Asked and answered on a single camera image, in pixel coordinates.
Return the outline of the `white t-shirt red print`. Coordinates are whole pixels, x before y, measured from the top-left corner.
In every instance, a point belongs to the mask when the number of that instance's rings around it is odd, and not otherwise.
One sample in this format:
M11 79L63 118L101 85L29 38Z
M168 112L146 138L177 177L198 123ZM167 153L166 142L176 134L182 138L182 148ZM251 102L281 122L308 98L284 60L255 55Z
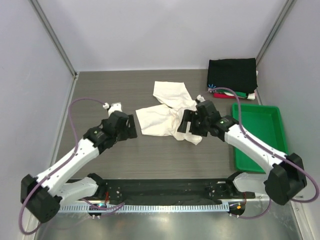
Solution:
M184 111L196 110L196 101L190 96L183 82L155 81L153 96L160 105L136 110L141 133L147 136L172 136L178 141L198 145L201 136L178 132Z

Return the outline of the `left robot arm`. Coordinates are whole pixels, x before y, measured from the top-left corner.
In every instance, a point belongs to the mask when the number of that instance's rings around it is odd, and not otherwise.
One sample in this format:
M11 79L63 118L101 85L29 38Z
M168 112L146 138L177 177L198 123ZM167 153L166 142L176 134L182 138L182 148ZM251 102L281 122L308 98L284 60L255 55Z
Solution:
M50 168L37 176L27 174L20 185L20 201L42 224L50 221L62 206L93 197L102 199L107 182L95 173L69 183L84 165L110 149L117 142L134 139L134 116L114 111L99 126L90 128L76 146Z

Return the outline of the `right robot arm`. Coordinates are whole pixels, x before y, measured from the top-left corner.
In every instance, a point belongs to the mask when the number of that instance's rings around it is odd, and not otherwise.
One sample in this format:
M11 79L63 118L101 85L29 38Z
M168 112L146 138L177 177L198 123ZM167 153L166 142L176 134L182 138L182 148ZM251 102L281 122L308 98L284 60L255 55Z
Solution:
M177 131L217 137L263 169L263 173L236 172L228 177L225 191L231 198L244 192L259 193L283 206L307 186L306 176L302 173L303 161L297 154L287 155L269 146L241 126L237 119L221 116L210 100L199 102L195 110L184 110Z

